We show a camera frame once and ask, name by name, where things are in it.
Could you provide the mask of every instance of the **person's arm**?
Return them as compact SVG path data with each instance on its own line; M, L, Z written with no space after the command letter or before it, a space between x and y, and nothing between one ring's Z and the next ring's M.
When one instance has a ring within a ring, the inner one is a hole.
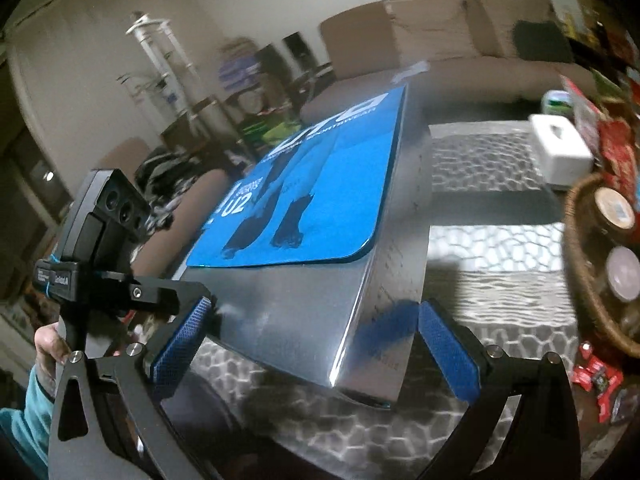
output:
M0 431L29 468L46 480L56 362L63 363L69 349L56 324L39 328L34 342L36 365L31 369L24 410L0 410Z

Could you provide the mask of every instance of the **wicker basket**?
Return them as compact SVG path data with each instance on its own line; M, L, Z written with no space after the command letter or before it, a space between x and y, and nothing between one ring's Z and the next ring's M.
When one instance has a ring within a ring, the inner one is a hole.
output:
M564 260L574 274L577 292L597 330L625 354L640 358L640 343L620 330L611 315L615 308L605 304L607 300L594 289L594 274L604 269L607 251L596 250L595 257L588 259L582 248L581 242L587 242L586 237L596 221L593 214L593 194L602 184L602 176L594 173L581 180L567 194L564 205Z

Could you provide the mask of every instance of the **blue label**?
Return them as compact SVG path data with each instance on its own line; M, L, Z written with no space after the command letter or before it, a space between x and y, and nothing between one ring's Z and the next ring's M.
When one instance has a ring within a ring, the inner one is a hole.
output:
M393 89L284 140L220 203L187 265L317 262L368 250L403 92Z

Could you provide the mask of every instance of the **teal sleeve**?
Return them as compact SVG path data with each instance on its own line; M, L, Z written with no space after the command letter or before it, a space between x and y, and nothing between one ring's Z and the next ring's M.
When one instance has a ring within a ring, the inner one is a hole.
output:
M14 445L25 463L41 478L47 479L47 453L53 403L38 384L35 367L31 369L24 411L0 410L0 429Z

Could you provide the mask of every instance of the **coffee table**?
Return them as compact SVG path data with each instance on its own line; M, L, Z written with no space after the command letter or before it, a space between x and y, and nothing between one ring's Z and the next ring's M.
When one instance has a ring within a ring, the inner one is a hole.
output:
M570 370L578 327L563 272L561 208L529 156L529 133L528 121L431 127L434 213L424 297L450 308L482 343L524 358L552 350ZM192 369L252 431L341 478L413 480L466 409L420 338L391 410L329 396L208 339ZM508 401L478 468L495 458L517 404ZM622 431L599 441L597 453L587 449L585 470L604 460Z

